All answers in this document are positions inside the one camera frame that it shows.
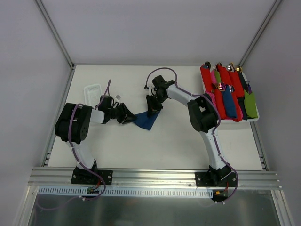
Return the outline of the blue paper napkin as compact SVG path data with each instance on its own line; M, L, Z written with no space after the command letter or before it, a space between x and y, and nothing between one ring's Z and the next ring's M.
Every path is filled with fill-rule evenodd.
M160 112L155 112L150 117L148 116L148 112L138 113L136 114L136 119L131 122L142 129L151 131L159 113Z

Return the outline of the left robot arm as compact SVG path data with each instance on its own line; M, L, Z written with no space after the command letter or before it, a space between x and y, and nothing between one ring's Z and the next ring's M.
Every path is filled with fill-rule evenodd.
M82 178L92 184L97 181L98 172L94 169L96 160L84 141L89 126L106 124L110 120L127 124L136 119L137 116L124 103L115 102L109 95L102 95L100 103L95 107L66 103L55 124L55 135L71 149L76 159L76 167L83 170Z

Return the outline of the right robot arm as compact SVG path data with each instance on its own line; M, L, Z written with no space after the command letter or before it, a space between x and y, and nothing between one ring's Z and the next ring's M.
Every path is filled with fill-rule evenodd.
M190 123L194 130L200 133L206 146L211 182L215 186L222 186L228 179L227 174L222 170L227 165L222 160L223 154L215 133L219 116L209 97L190 94L177 87L174 80L166 81L161 75L155 77L152 83L155 93L146 96L147 117L150 118L161 111L163 109L162 103L167 99L176 100L186 106Z

